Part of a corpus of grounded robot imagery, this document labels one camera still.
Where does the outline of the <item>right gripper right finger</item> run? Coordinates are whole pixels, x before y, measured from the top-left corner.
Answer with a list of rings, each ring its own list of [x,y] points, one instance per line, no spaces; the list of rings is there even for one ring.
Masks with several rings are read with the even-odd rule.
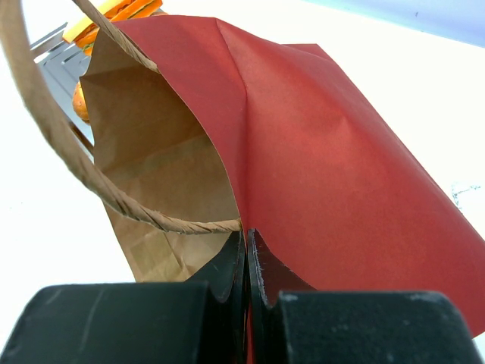
[[[461,313],[433,291],[318,291],[248,232],[255,363],[481,363]]]

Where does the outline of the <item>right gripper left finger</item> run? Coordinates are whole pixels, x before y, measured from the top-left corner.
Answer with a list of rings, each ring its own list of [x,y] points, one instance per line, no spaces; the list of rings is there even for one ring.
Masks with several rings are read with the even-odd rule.
[[[231,234],[177,283],[72,284],[41,289],[3,363],[244,363],[246,253]]]

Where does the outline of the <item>red paper bag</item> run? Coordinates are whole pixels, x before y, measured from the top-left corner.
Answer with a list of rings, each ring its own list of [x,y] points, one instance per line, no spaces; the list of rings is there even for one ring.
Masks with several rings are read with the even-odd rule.
[[[81,79],[88,156],[30,50],[20,2],[1,44],[23,103],[99,196],[134,277],[182,281],[256,229],[319,290],[431,290],[484,330],[484,241],[338,64],[214,17],[99,26]]]

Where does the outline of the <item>fake sandwich wedge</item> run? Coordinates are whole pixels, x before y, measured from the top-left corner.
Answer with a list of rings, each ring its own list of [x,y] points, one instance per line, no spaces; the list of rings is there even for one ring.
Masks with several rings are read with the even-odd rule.
[[[96,8],[108,21],[119,22],[164,14],[161,10],[162,5],[162,0],[114,0],[100,1]],[[62,39],[66,43],[73,43],[86,56],[90,56],[98,32],[99,27],[86,15],[83,15],[79,20],[74,20],[67,25]]]

